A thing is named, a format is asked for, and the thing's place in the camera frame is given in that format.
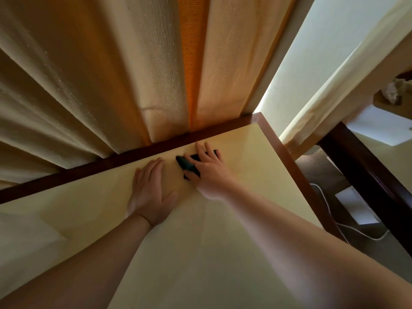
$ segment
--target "curtain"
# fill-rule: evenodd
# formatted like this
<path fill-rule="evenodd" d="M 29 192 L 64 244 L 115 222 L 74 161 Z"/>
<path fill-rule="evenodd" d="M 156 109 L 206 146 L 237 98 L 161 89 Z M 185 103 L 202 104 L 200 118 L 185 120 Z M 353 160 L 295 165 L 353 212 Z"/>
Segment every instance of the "curtain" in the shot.
<path fill-rule="evenodd" d="M 412 65 L 412 0 L 399 0 L 280 136 L 297 159 Z"/>
<path fill-rule="evenodd" d="M 0 189 L 239 117 L 296 0 L 0 0 Z"/>

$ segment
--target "person's left arm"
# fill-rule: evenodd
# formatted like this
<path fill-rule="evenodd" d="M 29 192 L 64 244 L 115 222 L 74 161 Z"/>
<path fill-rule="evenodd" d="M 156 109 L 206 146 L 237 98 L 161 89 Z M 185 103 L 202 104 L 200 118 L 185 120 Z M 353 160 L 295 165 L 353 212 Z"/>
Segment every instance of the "person's left arm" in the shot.
<path fill-rule="evenodd" d="M 137 169 L 128 218 L 80 253 L 56 265 L 0 300 L 3 308 L 107 308 L 136 250 L 176 204 L 162 197 L 164 161 Z"/>

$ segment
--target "wooden table edge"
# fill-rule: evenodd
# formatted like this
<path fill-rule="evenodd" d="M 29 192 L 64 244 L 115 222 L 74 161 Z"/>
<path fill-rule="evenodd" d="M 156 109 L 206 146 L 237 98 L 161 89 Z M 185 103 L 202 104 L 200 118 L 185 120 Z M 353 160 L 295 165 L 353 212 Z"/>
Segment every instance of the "wooden table edge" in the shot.
<path fill-rule="evenodd" d="M 183 134 L 171 140 L 155 143 L 146 147 L 140 147 L 127 151 L 125 153 L 112 155 L 105 159 L 100 159 L 89 164 L 64 170 L 60 173 L 45 176 L 33 181 L 0 190 L 0 204 L 13 201 L 21 197 L 29 196 L 41 191 L 45 191 L 59 185 L 82 179 L 96 173 L 126 165 L 128 163 L 138 161 L 146 157 L 157 155 L 165 151 L 193 143 L 195 141 L 210 138 L 215 135 L 219 135 L 221 133 L 254 123 L 257 123 L 259 125 L 265 137 L 268 139 L 269 143 L 292 176 L 299 190 L 302 192 L 306 201 L 311 206 L 313 212 L 319 219 L 323 228 L 327 232 L 344 240 L 342 234 L 334 223 L 331 215 L 328 213 L 326 207 L 323 205 L 317 194 L 313 191 L 308 181 L 303 176 L 302 172 L 293 161 L 292 157 L 283 146 L 282 142 L 278 139 L 275 132 L 272 130 L 262 113 L 239 117 L 223 124 L 212 126 L 210 128 L 206 128 L 197 132 Z"/>

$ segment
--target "dark wooden furniture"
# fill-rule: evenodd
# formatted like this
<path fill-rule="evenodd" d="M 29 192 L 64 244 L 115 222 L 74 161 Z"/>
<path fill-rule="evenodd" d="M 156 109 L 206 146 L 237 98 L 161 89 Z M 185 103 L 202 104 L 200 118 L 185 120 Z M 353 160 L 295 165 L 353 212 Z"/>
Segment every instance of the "dark wooden furniture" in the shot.
<path fill-rule="evenodd" d="M 195 141 L 203 140 L 230 130 L 234 130 L 249 124 L 257 123 L 264 135 L 280 157 L 286 169 L 289 171 L 291 177 L 294 179 L 296 185 L 299 187 L 306 201 L 311 206 L 313 212 L 316 214 L 323 228 L 336 237 L 344 240 L 342 233 L 337 228 L 327 208 L 316 193 L 312 190 L 306 178 L 293 161 L 292 157 L 287 152 L 281 141 L 276 136 L 275 132 L 266 121 L 261 113 L 248 115 L 233 119 L 226 123 L 213 126 L 198 132 L 193 132 L 179 136 L 177 138 L 156 143 L 147 147 L 141 147 L 135 150 L 127 151 L 119 155 L 113 155 L 106 159 L 79 166 L 73 169 L 64 170 L 61 173 L 42 177 L 27 183 L 23 183 L 14 187 L 0 191 L 0 203 L 12 201 L 14 199 L 28 196 L 40 191 L 50 189 L 71 181 L 81 179 L 83 177 L 91 176 L 96 173 L 106 171 L 115 167 L 119 167 L 133 161 L 137 161 L 164 151 L 172 150 L 174 148 L 193 143 Z"/>
<path fill-rule="evenodd" d="M 318 143 L 412 255 L 412 195 L 341 122 Z"/>

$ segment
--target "white cable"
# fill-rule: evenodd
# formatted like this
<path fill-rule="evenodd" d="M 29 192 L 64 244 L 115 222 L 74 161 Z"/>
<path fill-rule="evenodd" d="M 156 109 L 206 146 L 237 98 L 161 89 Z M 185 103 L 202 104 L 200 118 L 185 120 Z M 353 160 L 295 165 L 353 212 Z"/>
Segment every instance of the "white cable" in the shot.
<path fill-rule="evenodd" d="M 315 184 L 315 183 L 310 183 L 310 185 L 313 185 L 313 186 L 317 187 L 317 188 L 319 189 L 319 191 L 321 191 L 323 200 L 325 201 L 326 206 L 327 206 L 327 211 L 329 211 L 330 215 L 332 216 L 332 213 L 330 212 L 329 203 L 327 202 L 326 197 L 325 197 L 325 194 L 323 193 L 323 190 L 321 189 L 321 187 L 320 187 L 319 185 Z M 351 226 L 349 226 L 349 225 L 342 224 L 342 223 L 337 223 L 336 221 L 335 221 L 335 223 L 336 223 L 337 225 L 342 226 L 342 227 L 347 227 L 347 228 L 350 228 L 350 229 L 352 229 L 352 230 L 355 230 L 356 232 L 358 232 L 358 233 L 362 234 L 363 236 L 367 237 L 368 239 L 371 239 L 371 240 L 374 240 L 374 241 L 379 241 L 379 240 L 383 239 L 383 238 L 386 236 L 386 234 L 389 233 L 389 229 L 388 229 L 388 230 L 386 230 L 386 232 L 385 232 L 381 237 L 378 237 L 378 238 L 376 239 L 376 238 L 370 237 L 369 235 L 366 235 L 365 233 L 363 233 L 363 232 L 359 231 L 358 229 L 356 229 L 356 228 L 354 228 L 354 227 L 351 227 Z"/>

